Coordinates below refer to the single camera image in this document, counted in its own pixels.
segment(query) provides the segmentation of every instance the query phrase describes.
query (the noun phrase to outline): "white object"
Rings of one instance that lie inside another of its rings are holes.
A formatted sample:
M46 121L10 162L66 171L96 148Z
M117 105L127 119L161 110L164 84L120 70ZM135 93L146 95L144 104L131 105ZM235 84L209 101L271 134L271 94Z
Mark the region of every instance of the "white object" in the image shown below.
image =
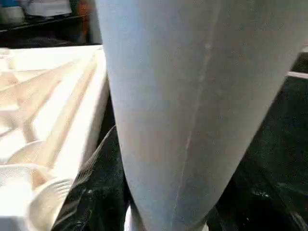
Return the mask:
M0 8L0 15L3 13L3 9ZM9 68L10 50L6 48L0 49L0 70Z
M33 190L53 178L47 168L32 164L0 166L0 176L0 214L6 217L23 217Z
M22 23L25 19L23 9L20 6L0 8L1 18L5 24Z
M23 7L29 15L50 17L72 12L68 0L37 0L27 3Z
M96 148L108 98L109 85L102 47L19 49L5 53L10 57L0 75L0 164L17 166L16 163L20 162L38 161L52 167L53 178L57 176L60 179L74 179L84 158L89 157ZM50 85L55 80L59 83L50 91ZM32 99L42 101L39 110L36 108L37 101ZM34 141L27 139L29 129L33 130ZM24 177L19 182L17 185L9 184L1 190L3 199L11 196L13 200L24 188L25 197L15 200L17 205L12 204L10 215L5 212L9 200L4 204L2 210L0 209L0 227L18 227L4 229L12 231L40 231L37 227L42 224L50 227L70 186L66 187L67 184L64 183L63 194L58 198L62 202L45 213L46 206L51 207L51 204L48 199L42 198L47 192L53 191L53 186L48 185L53 185L54 181L49 179L31 184L31 180ZM32 214L29 211L35 208L38 208L37 213L41 211L36 220L29 215Z
M37 188L27 214L30 225L50 231L72 184L71 179L53 179Z

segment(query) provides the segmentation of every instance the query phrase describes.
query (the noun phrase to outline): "shelf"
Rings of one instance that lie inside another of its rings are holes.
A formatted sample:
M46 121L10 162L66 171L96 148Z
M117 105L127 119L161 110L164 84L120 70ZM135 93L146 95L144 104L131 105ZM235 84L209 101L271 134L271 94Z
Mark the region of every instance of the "shelf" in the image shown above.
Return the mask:
M72 15L72 16L59 16L54 18L40 18L40 19L26 19L26 22L17 25L4 25L0 24L0 33L20 30L20 29L28 29L35 26L43 26L53 23L59 23L62 21L69 21L75 19L81 19L85 15Z

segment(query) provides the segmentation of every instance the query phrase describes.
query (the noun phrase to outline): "black surface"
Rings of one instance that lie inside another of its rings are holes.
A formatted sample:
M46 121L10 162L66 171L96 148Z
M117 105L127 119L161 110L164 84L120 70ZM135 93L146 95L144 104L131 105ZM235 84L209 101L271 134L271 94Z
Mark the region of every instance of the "black surface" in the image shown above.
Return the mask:
M292 71L308 74L308 52L303 52L298 55Z
M289 77L217 204L227 230L308 230L308 80Z
M52 231L122 231L129 199L113 127L79 171Z
M93 45L82 33L82 16L27 18L18 25L0 25L0 46L36 48Z
M101 131L99 135L99 139L97 141L97 146L102 142L105 135L108 133L108 131L116 124L115 122L115 116L114 116L114 110L112 107L112 101L111 96L109 95L106 109L104 111L103 115L103 121L101 125Z

